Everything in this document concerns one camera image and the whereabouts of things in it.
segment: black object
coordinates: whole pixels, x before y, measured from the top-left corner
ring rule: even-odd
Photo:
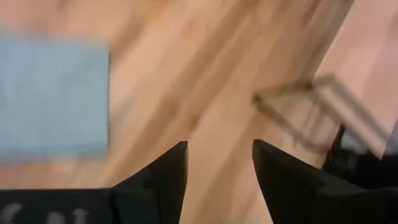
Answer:
[[[261,140],[252,153],[275,224],[398,223],[396,189],[364,190]]]
[[[365,154],[358,154],[343,148],[341,140],[346,131],[344,126],[340,127],[323,170],[368,190],[398,187],[398,155],[385,154],[380,159],[369,149]]]
[[[174,224],[186,184],[187,142],[180,142],[110,189],[0,190],[0,224]]]

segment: light blue towel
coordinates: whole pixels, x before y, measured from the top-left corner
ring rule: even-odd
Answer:
[[[0,33],[0,162],[106,155],[108,52]]]

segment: blue cloth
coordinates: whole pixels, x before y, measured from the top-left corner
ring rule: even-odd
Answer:
[[[108,52],[0,33],[0,162],[106,154]]]

